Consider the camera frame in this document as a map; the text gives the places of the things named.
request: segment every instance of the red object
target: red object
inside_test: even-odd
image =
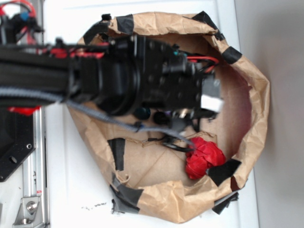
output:
[[[213,61],[215,64],[219,63],[219,60],[217,58],[211,57],[211,56],[187,56],[188,60],[199,60],[199,59],[206,59],[206,60],[211,60]]]
[[[186,153],[186,173],[190,179],[199,179],[206,175],[206,170],[226,162],[225,155],[214,142],[197,137],[192,138],[196,150]]]
[[[35,11],[34,6],[26,0],[12,0],[12,1],[6,2],[6,3],[4,3],[0,6],[0,9],[2,9],[4,6],[6,6],[10,3],[23,3],[23,4],[27,5],[31,10],[31,12],[29,13],[29,16],[30,17],[36,17],[36,11]]]
[[[32,115],[36,110],[39,110],[40,106],[35,108],[25,108],[25,107],[9,107],[8,110],[12,113],[19,113],[22,115]]]

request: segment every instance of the white surface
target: white surface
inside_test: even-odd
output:
[[[75,43],[104,13],[112,16],[145,11],[199,13],[206,11],[224,33],[230,45],[239,49],[233,0],[146,1],[47,0],[45,28],[47,42],[62,37]],[[111,222],[113,227],[175,227],[167,221],[134,214],[111,214],[112,196],[99,169],[87,151],[65,106],[46,109],[47,169],[50,224],[57,227],[96,227]],[[179,227],[257,228],[254,176],[219,216],[207,211]]]
[[[22,165],[7,179],[0,183],[0,228],[11,228],[15,222],[21,198],[23,197]]]
[[[271,82],[266,146],[255,166],[260,227],[303,227],[304,1],[236,6],[241,51]]]

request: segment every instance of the black bracket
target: black bracket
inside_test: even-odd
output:
[[[33,116],[0,108],[0,182],[5,182],[34,149]]]

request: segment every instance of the black electrical tape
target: black electrical tape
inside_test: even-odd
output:
[[[219,186],[224,182],[224,180],[233,176],[240,164],[240,161],[230,159],[223,165],[215,166],[206,170],[206,173],[210,176],[213,182]]]
[[[211,20],[211,18],[209,17],[209,15],[202,11],[201,13],[195,15],[192,19],[200,21],[200,22],[204,22],[207,25],[209,25],[210,27],[212,27],[213,29],[217,29],[218,32],[214,35],[218,40],[224,40],[225,37],[224,35],[219,31],[218,27],[214,24],[214,22]]]
[[[120,181],[115,177],[114,174],[113,174],[112,185],[118,190],[116,191],[113,187],[111,187],[113,194],[118,199],[120,199],[120,201],[124,203],[124,205],[127,205],[129,208],[132,209],[137,209],[139,211],[139,208],[137,207],[137,203],[143,193],[143,189],[132,189],[124,186],[123,184],[120,183]]]
[[[120,32],[123,32],[128,35],[133,34],[134,20],[132,14],[123,17],[116,17],[116,20],[117,20],[117,28]]]
[[[108,31],[109,23],[97,22],[92,25],[91,28],[84,34],[85,44],[88,45],[93,38],[99,33],[105,33]]]
[[[132,214],[138,214],[139,208],[134,207],[132,204],[128,203],[127,201],[123,200],[122,198],[119,197],[118,192],[115,191],[115,189],[110,185],[110,189],[113,195],[113,208],[112,211],[117,211],[117,212],[127,212],[127,213],[132,213]]]
[[[225,208],[229,206],[231,201],[237,201],[237,200],[238,200],[238,192],[233,192],[229,194],[229,197],[224,201],[222,201],[221,203],[217,204],[217,202],[215,202],[215,204],[217,205],[214,206],[212,210],[219,215],[223,212]]]
[[[111,147],[114,162],[115,162],[115,169],[122,171],[124,170],[124,146],[125,146],[125,139],[117,138],[108,140],[108,143]]]
[[[222,53],[222,56],[228,64],[234,64],[242,57],[242,53],[235,50],[233,47],[228,47]]]

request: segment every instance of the red wire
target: red wire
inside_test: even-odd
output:
[[[208,69],[205,70],[205,73],[210,73],[214,67],[215,67],[215,65],[208,67]]]
[[[211,57],[211,56],[188,56],[187,59],[207,59],[213,61],[215,64],[219,63],[219,60],[217,58]]]
[[[1,5],[0,6],[0,15],[2,14],[2,13],[4,13],[3,12],[3,7],[4,6],[6,6],[7,4],[10,4],[10,3],[23,3],[23,4],[26,4],[28,7],[30,7],[30,10],[31,10],[31,12],[30,12],[30,16],[31,17],[36,17],[36,10],[35,10],[35,8],[34,8],[34,6],[31,4],[31,3],[29,3],[28,1],[26,1],[26,0],[12,0],[12,1],[10,1],[10,2],[8,2],[8,3],[5,3],[5,4],[3,4],[3,5]]]

